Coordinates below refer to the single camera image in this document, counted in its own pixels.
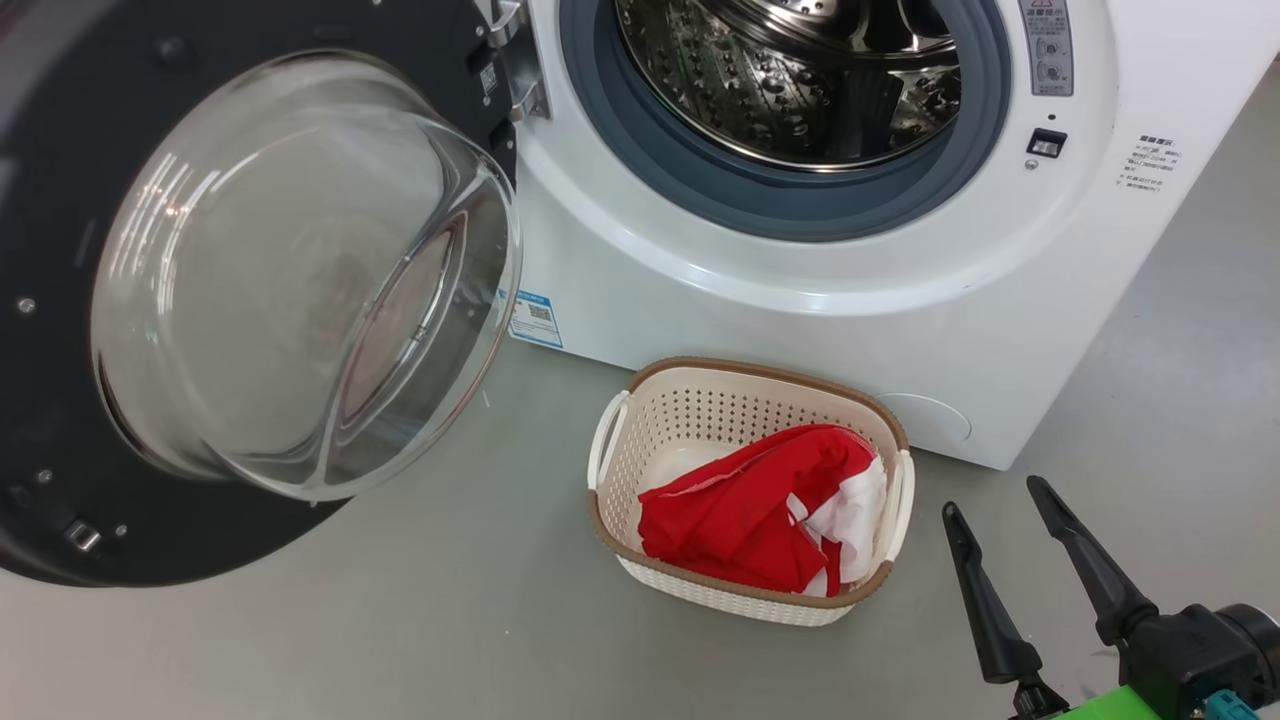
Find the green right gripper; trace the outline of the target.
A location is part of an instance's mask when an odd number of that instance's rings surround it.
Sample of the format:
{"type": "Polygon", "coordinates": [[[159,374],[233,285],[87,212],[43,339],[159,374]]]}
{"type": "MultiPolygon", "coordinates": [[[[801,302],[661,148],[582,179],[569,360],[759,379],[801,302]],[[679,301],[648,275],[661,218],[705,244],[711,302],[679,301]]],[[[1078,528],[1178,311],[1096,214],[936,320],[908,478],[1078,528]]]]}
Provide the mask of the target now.
{"type": "MultiPolygon", "coordinates": [[[[1066,550],[1097,616],[1106,646],[1125,643],[1133,630],[1158,616],[1158,607],[1094,538],[1053,487],[1038,475],[1027,488],[1051,537],[1066,550]]],[[[1010,720],[1162,720],[1134,691],[1121,687],[1073,707],[1039,678],[1043,662],[1021,637],[983,566],[983,551],[955,502],[942,523],[984,680],[1016,682],[1010,720]]]]}

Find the white garment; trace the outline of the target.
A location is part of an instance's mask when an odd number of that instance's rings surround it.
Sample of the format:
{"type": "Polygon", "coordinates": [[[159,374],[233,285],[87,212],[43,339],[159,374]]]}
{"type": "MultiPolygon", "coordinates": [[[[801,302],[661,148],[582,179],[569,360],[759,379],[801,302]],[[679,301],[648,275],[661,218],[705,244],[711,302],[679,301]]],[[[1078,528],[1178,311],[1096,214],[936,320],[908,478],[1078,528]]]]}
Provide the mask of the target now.
{"type": "Polygon", "coordinates": [[[822,503],[809,503],[796,495],[786,498],[791,524],[824,556],[823,568],[806,577],[803,594],[835,597],[876,569],[876,533],[887,484],[884,461],[874,456],[865,470],[841,480],[822,503]]]}

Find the red garment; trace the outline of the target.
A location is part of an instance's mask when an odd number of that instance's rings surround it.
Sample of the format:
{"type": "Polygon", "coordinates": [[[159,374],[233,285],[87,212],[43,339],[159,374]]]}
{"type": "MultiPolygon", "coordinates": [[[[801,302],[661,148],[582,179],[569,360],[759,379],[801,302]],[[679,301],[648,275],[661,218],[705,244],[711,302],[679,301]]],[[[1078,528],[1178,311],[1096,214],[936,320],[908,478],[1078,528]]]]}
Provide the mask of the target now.
{"type": "Polygon", "coordinates": [[[786,498],[822,503],[874,456],[881,456],[876,447],[845,427],[810,424],[767,436],[641,493],[644,551],[705,577],[803,594],[824,556],[791,524],[786,498]]]}

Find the black washing machine door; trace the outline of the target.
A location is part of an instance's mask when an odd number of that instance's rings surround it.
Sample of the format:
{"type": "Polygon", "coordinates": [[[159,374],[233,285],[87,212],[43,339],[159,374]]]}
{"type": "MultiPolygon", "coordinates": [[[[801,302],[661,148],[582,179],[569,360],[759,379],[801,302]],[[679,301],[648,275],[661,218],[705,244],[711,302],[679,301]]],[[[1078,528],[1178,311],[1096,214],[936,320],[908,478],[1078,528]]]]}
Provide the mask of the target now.
{"type": "Polygon", "coordinates": [[[474,0],[0,0],[0,571],[219,577],[444,436],[522,265],[484,24],[474,0]]]}

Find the white washing machine body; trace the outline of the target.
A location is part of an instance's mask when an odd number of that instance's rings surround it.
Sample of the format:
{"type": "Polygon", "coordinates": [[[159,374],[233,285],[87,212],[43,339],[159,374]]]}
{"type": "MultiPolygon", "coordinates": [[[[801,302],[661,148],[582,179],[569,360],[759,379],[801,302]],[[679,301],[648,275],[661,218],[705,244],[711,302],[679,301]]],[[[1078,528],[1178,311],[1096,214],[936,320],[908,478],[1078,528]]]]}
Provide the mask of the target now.
{"type": "Polygon", "coordinates": [[[1071,97],[1032,94],[1018,0],[998,8],[1012,85],[986,164],[914,222],[808,243],[644,184],[577,100],[558,0],[532,0],[552,118],[517,123],[520,290],[552,301],[567,354],[724,357],[924,395],[972,423],[936,454],[1010,468],[1280,55],[1280,0],[1068,0],[1071,97]],[[1027,152],[1034,128],[1068,135],[1060,158],[1027,152]],[[1164,192],[1114,183],[1140,135],[1184,154],[1164,192]]]}

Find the cream perforated laundry basket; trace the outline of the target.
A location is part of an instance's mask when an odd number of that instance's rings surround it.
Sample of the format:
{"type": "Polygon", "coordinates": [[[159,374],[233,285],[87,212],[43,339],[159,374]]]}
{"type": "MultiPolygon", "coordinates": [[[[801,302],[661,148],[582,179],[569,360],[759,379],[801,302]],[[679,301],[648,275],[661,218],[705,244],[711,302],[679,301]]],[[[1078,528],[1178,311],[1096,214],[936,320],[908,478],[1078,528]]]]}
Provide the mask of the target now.
{"type": "Polygon", "coordinates": [[[588,455],[588,514],[600,542],[637,582],[689,602],[791,626],[824,626],[874,594],[908,537],[916,471],[899,419],[873,396],[796,372],[678,356],[640,369],[602,414],[588,455]],[[832,598],[782,594],[649,557],[639,533],[644,491],[753,441],[826,421],[856,432],[884,464],[870,569],[832,598]]]}

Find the grey rubber door gasket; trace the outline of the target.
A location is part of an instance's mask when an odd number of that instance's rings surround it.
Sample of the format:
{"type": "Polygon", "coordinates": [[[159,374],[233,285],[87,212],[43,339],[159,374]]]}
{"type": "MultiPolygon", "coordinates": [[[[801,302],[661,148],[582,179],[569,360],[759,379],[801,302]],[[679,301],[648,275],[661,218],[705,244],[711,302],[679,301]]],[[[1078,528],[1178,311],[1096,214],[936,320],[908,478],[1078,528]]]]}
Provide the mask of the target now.
{"type": "Polygon", "coordinates": [[[635,67],[614,0],[558,0],[559,47],[595,132],[667,202],[746,234],[837,242],[933,211],[978,173],[1001,135],[1012,60],[998,0],[932,1],[957,49],[963,96],[955,122],[906,156],[841,173],[769,167],[686,126],[635,67]]]}

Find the steel washing machine drum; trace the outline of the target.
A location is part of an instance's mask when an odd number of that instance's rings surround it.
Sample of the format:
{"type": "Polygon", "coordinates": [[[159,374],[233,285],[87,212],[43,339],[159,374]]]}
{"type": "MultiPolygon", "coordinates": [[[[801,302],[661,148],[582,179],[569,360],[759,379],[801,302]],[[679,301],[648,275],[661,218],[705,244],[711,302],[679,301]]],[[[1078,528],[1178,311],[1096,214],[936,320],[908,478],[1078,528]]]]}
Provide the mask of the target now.
{"type": "Polygon", "coordinates": [[[957,49],[932,0],[614,0],[652,92],[723,150],[841,173],[956,119],[957,49]]]}

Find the metal door hinge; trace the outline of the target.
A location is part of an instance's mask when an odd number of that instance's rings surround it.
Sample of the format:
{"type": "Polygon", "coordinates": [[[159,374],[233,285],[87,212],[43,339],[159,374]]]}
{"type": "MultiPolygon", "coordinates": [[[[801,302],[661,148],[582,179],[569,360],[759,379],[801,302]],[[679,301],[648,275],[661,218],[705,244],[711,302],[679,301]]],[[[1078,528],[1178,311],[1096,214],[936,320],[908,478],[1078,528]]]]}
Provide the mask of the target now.
{"type": "Polygon", "coordinates": [[[476,0],[485,24],[477,29],[484,47],[500,60],[512,101],[508,118],[549,120],[550,96],[541,67],[532,0],[476,0]]]}

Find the round white filter cover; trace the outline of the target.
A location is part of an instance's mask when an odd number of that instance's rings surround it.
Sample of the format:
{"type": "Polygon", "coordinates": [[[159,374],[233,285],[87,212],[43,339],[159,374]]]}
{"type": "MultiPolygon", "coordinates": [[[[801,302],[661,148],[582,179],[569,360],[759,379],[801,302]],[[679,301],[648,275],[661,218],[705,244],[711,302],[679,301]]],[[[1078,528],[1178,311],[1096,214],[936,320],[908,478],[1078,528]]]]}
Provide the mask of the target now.
{"type": "Polygon", "coordinates": [[[924,395],[890,392],[877,395],[900,421],[911,445],[922,448],[950,447],[972,436],[970,420],[951,405],[924,395]]]}

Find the printed text sticker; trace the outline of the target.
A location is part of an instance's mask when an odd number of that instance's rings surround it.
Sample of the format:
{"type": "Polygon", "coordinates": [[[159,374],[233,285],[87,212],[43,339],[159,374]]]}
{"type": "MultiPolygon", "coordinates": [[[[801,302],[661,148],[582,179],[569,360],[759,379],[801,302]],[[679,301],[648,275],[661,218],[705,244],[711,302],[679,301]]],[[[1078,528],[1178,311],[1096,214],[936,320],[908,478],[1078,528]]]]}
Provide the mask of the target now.
{"type": "Polygon", "coordinates": [[[1140,135],[1121,159],[1114,183],[1124,190],[1164,192],[1180,168],[1184,154],[1172,138],[1140,135]]]}

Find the grey warning sticker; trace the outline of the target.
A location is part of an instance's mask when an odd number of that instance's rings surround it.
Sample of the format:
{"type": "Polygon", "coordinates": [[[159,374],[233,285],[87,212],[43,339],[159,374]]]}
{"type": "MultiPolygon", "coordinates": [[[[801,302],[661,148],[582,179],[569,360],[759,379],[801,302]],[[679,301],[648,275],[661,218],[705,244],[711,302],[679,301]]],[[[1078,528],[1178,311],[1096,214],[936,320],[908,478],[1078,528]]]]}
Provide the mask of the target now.
{"type": "Polygon", "coordinates": [[[1073,31],[1068,0],[1018,0],[1030,63],[1030,91],[1074,95],[1073,31]]]}

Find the blue energy label sticker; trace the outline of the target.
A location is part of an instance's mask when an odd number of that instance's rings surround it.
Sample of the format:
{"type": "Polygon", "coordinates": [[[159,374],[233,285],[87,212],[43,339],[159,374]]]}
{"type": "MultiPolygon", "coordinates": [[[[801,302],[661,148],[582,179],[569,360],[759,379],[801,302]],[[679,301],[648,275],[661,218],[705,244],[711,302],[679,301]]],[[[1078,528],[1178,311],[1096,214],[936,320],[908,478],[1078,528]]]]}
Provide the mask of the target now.
{"type": "Polygon", "coordinates": [[[512,338],[532,345],[562,350],[564,347],[552,301],[541,295],[520,290],[511,296],[499,290],[499,299],[509,300],[512,313],[507,331],[512,338]]]}

